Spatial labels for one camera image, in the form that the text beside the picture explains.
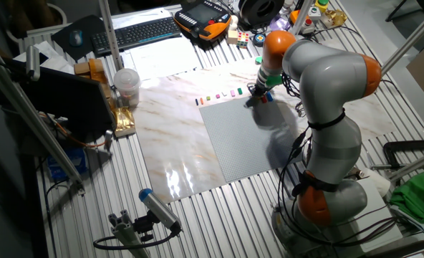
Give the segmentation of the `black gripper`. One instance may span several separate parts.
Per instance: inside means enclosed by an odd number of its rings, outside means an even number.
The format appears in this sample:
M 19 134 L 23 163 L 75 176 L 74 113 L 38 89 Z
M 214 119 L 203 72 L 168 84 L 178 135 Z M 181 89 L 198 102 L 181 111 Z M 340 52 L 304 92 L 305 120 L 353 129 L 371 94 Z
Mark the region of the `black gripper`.
M 248 90 L 251 93 L 253 99 L 258 97 L 259 100 L 261 100 L 263 95 L 268 92 L 268 88 L 264 82 L 251 82 L 248 84 Z

